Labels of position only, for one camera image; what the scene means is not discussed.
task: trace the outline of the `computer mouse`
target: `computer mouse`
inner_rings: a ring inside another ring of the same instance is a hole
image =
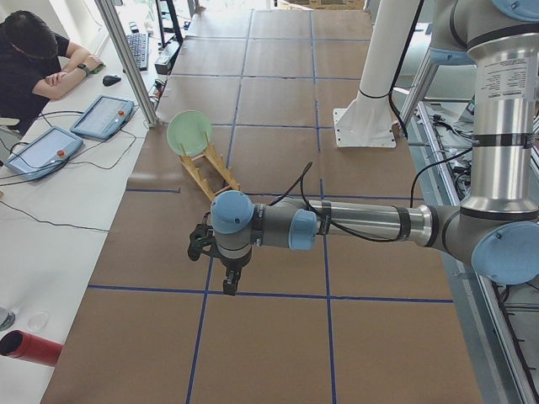
[[[121,80],[121,77],[117,74],[107,74],[105,77],[103,77],[103,85],[105,87],[112,86],[113,84],[116,84],[118,81]]]

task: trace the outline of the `aluminum post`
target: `aluminum post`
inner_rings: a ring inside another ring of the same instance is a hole
[[[116,13],[116,9],[112,0],[96,0],[96,6],[101,13],[104,24],[109,31],[110,38],[113,44],[115,44],[118,57],[120,58],[121,65],[124,67],[127,79],[135,93],[136,100],[139,107],[144,114],[149,127],[157,125],[159,119],[153,109],[152,101],[148,96],[146,86],[142,81],[142,76],[135,63],[135,58],[131,54],[131,49],[127,44],[124,30],[121,26],[120,19]]]

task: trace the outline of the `label sticker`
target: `label sticker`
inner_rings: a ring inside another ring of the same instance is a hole
[[[529,57],[489,63],[482,69],[479,94],[484,101],[530,98],[534,96],[535,80],[528,82]]]

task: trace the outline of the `man's arm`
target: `man's arm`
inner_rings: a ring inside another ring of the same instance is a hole
[[[73,90],[86,77],[86,72],[83,69],[77,68],[78,63],[84,63],[86,67],[92,71],[103,62],[97,56],[87,55],[81,61],[77,61],[77,63],[75,63],[75,68],[70,72],[65,73],[61,79],[56,82],[56,84],[49,83],[49,81],[45,78],[39,80],[35,84],[32,93],[53,100],[62,98],[64,95]]]
[[[77,68],[79,63],[84,63],[88,56],[92,55],[88,49],[84,46],[69,41],[67,46],[66,57],[69,58],[69,62],[61,69],[63,72],[72,72]]]

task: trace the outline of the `black hair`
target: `black hair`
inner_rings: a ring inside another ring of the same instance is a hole
[[[16,11],[4,21],[9,41],[27,56],[52,59],[58,55],[58,43],[49,26],[30,11]]]

